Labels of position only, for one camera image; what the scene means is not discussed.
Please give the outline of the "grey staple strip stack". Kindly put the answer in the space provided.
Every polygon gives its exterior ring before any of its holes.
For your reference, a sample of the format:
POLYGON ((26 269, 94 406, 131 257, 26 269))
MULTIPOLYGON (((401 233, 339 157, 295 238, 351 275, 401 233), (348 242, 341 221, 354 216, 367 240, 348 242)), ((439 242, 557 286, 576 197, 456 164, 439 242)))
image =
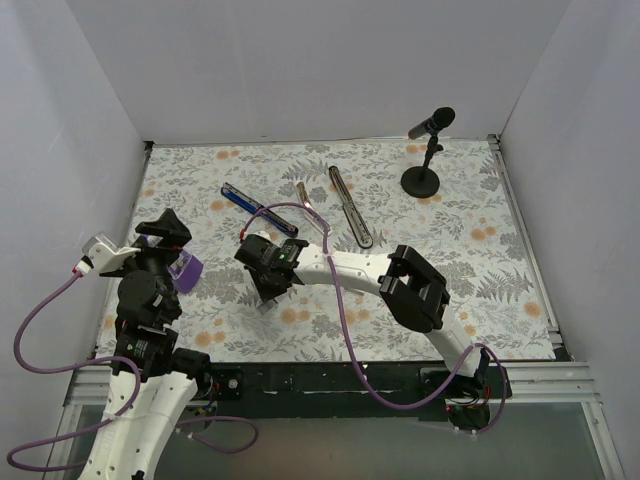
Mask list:
POLYGON ((277 306, 277 301, 274 299, 271 299, 269 301, 263 302, 258 310, 261 314, 266 314, 267 312, 269 312, 271 309, 273 309, 274 307, 277 306))

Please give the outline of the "purple stapler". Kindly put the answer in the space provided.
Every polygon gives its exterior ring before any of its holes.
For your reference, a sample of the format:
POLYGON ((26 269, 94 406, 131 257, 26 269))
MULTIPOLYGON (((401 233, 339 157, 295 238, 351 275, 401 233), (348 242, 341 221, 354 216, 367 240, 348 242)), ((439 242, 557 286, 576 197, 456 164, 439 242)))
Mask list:
POLYGON ((198 283, 203 263, 184 248, 181 239, 142 234, 134 245, 140 249, 135 261, 150 273, 159 288, 170 294, 187 294, 198 283))

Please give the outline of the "white stapler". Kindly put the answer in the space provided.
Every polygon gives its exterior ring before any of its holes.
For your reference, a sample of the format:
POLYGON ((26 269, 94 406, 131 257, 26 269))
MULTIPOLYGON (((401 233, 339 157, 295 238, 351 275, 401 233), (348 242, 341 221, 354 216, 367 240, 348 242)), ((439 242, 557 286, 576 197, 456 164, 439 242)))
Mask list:
POLYGON ((295 188, 298 201, 304 206, 304 208, 302 209, 302 214, 304 215, 307 222, 320 234, 324 234, 324 224, 319 219, 319 216, 321 216, 324 222, 327 224, 328 236, 331 236, 333 233, 331 222, 329 221, 329 218, 316 206, 316 202, 311 199, 305 183, 303 181, 299 181, 296 184, 295 188))

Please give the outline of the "blue stapler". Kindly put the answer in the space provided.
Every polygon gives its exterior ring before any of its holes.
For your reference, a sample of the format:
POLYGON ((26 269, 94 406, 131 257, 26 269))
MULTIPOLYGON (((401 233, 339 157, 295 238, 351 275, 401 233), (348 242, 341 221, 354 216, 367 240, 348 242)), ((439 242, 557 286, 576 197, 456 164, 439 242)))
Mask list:
POLYGON ((285 234, 286 236, 290 238, 296 238, 298 236, 299 230, 297 226, 293 225, 292 223, 283 219, 281 216, 267 209, 260 202, 252 199, 231 184, 225 182, 220 189, 220 193, 227 200, 231 201, 250 214, 260 212, 260 217, 262 217, 272 226, 276 227, 281 233, 285 234))

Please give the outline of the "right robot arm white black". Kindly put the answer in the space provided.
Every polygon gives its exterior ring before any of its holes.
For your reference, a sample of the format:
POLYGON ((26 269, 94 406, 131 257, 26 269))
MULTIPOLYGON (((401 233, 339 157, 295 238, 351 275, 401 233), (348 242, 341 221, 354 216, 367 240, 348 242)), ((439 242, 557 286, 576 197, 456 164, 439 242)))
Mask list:
POLYGON ((475 347, 450 306, 447 281, 415 249, 391 254, 336 251, 305 240, 278 246, 249 234, 234 258, 249 271, 262 301, 269 303, 294 285, 332 285, 381 298, 402 327, 426 336, 452 371, 454 389, 475 397, 489 384, 488 355, 475 347))

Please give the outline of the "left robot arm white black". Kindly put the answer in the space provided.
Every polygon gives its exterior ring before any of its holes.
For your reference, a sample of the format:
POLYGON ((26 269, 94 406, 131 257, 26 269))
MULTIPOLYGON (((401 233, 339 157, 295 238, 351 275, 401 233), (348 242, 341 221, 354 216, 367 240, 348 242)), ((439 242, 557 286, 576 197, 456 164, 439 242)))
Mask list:
POLYGON ((167 208, 135 231, 120 250, 104 237, 89 245, 92 265, 119 284, 107 402, 83 479, 153 478, 183 410, 213 386, 209 356, 178 347, 171 327, 182 308, 170 267, 191 241, 189 229, 167 208))

